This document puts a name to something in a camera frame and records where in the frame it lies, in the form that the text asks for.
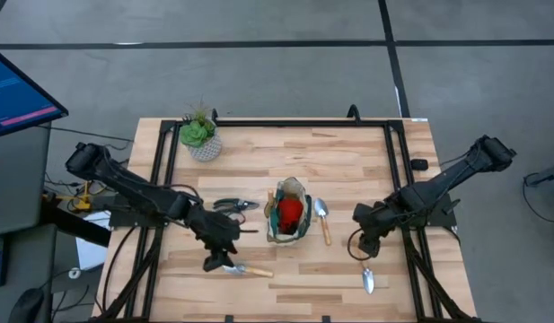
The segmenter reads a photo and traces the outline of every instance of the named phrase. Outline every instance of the green bag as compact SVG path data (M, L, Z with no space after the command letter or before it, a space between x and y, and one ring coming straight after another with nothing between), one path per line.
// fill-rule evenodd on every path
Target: green bag
M297 198L303 204L303 214L298 223L298 227L293 234L285 234L279 231L278 224L280 223L280 210L278 209L278 203L283 198ZM279 245L292 245L299 239L304 237L311 225L312 215L312 199L307 195L303 184L296 178L288 178L278 182L277 192L274 199L269 199L265 206L265 216L268 219L267 241L274 242Z

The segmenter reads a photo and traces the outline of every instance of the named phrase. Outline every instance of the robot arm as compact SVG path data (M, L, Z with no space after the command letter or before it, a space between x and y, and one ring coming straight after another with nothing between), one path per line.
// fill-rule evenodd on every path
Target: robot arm
M512 163L516 152L506 148L497 138L482 136L465 157L429 181L408 185L382 202L356 205L353 220L362 230L358 247L370 257L380 250L380 238L397 225L422 216L429 216L435 205L449 190L479 172L502 171Z
M203 208L197 196L157 186L121 167L110 158L109 150L97 144L79 143L66 162L67 170L78 178L99 180L115 189L128 201L129 206L141 214L147 214L163 223L173 221L190 228L197 240L205 242L211 256L203 269L213 270L221 265L233 266L227 252L237 253L233 240L238 240L239 222L223 214Z

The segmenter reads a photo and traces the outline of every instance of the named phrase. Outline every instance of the gray floor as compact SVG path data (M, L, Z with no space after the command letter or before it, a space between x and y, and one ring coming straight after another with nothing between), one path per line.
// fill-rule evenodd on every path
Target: gray floor
M388 0L388 7L396 39L554 38L554 0ZM374 0L8 0L0 15L0 43L382 38ZM399 115L385 48L4 54L69 108L71 116L54 126L108 135L133 137L138 118L178 117L201 96L223 116L336 117L351 103L363 116ZM453 193L462 199L462 253L479 315L554 322L554 224L535 217L521 191L524 175L554 164L554 47L399 48L398 54L410 113L429 118L441 160L463 153L482 134L519 153L508 170L479 175ZM53 134L48 172L54 179L75 180L63 161L77 141L100 142ZM554 218L551 185L528 194ZM71 286L64 304L86 284L94 290L95 275ZM56 320L90 312L82 307Z

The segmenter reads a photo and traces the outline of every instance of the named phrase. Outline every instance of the monitor screen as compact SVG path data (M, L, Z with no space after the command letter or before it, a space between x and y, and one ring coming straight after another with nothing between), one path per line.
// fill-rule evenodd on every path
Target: monitor screen
M67 115L67 110L0 54L0 135Z

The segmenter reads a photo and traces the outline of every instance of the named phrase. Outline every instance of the wooden tabletop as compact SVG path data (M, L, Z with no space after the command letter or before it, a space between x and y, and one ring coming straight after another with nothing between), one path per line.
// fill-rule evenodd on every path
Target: wooden tabletop
M153 166L161 121L143 118L136 132L129 169L146 179ZM427 171L415 171L415 179L432 178L440 170L428 123L404 119L404 125L410 158L425 158L430 165ZM243 233L234 243L239 253L231 258L237 263L271 270L275 276L229 275L222 269L205 273L202 265L207 251L203 243L195 240L192 231L169 226L163 238L151 321L223 321L225 315L234 315L236 321L320 321L324 315L330 315L332 321L416 320L398 230L382 239L379 256L367 262L375 278L372 295L363 288L362 267L347 253L347 238L358 228L351 219L356 203L371 205L393 191L380 128L221 127L219 131L223 151L213 161L194 161L187 149L179 145L172 183L194 186L208 207L224 197L259 202L261 208L247 211L247 221L242 226L259 233ZM403 179L396 134L393 139ZM273 247L267 243L267 220L262 213L267 190L290 176L297 177L313 198L326 201L330 210L330 246L323 241L316 217L306 236L294 246ZM112 233L101 282L127 230ZM476 315L458 242L440 228L428 228L426 233L440 283L461 309ZM111 273L109 301L119 294L131 275L137 237L138 230L119 254ZM421 285L426 314L430 315L423 278ZM140 314L144 293L142 281L136 314Z

